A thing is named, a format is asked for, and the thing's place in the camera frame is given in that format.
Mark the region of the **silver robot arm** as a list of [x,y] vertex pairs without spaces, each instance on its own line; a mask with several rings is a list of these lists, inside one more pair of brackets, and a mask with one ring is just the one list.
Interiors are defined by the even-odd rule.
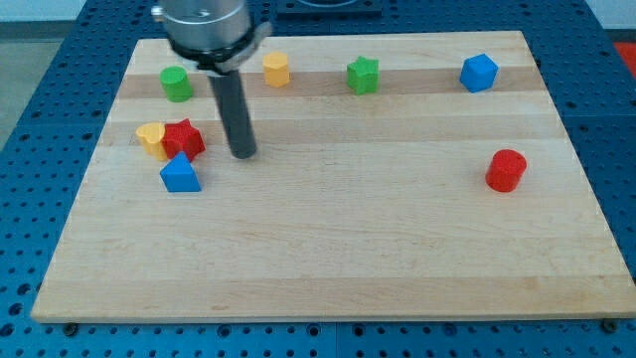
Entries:
[[238,70],[272,34],[269,22],[254,23],[245,0],[158,0],[151,16],[174,53],[214,76]]

